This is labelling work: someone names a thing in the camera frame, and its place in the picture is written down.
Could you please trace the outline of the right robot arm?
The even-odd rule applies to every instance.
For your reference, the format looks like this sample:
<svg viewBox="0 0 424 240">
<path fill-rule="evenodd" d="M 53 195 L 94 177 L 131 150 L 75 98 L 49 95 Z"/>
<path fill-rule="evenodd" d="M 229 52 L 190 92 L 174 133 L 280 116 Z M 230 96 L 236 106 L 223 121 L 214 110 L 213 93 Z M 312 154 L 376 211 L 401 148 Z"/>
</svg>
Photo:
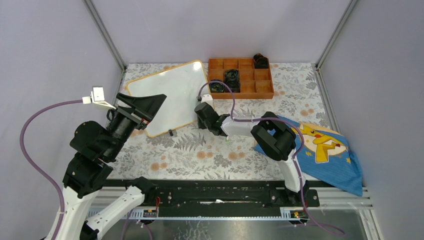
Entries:
<svg viewBox="0 0 424 240">
<path fill-rule="evenodd" d="M 260 118 L 233 118 L 230 114 L 219 115 L 214 108 L 200 103 L 194 108 L 200 129 L 207 129 L 215 136 L 253 137 L 262 152 L 276 161 L 284 177 L 287 201 L 293 206 L 301 205 L 306 199 L 306 179 L 295 163 L 296 137 L 287 121 L 267 111 Z"/>
</svg>

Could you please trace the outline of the yellow framed whiteboard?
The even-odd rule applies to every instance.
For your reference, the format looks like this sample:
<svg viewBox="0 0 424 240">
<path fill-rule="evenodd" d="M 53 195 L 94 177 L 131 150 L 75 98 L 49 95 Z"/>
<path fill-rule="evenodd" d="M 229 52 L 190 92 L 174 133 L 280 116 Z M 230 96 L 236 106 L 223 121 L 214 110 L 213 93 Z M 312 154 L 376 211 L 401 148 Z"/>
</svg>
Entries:
<svg viewBox="0 0 424 240">
<path fill-rule="evenodd" d="M 204 65 L 200 60 L 194 60 L 131 80 L 126 89 L 132 97 L 166 95 L 166 100 L 144 130 L 147 136 L 154 138 L 197 121 L 194 108 L 198 105 L 199 90 L 205 83 Z"/>
</svg>

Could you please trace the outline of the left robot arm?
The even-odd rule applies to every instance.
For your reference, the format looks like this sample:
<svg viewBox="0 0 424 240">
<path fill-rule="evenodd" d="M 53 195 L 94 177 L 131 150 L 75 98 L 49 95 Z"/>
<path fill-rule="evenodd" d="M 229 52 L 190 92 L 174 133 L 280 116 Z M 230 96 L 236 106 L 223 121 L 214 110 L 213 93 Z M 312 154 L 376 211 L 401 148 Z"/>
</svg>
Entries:
<svg viewBox="0 0 424 240">
<path fill-rule="evenodd" d="M 88 212 L 113 171 L 114 162 L 134 130 L 143 130 L 166 100 L 165 94 L 132 97 L 122 93 L 123 105 L 110 105 L 107 127 L 95 121 L 80 124 L 70 146 L 76 153 L 63 177 L 63 206 L 59 208 L 49 240 L 100 240 L 125 214 L 140 205 L 158 202 L 156 186 L 141 176 L 126 185 L 125 192 L 92 217 Z"/>
</svg>

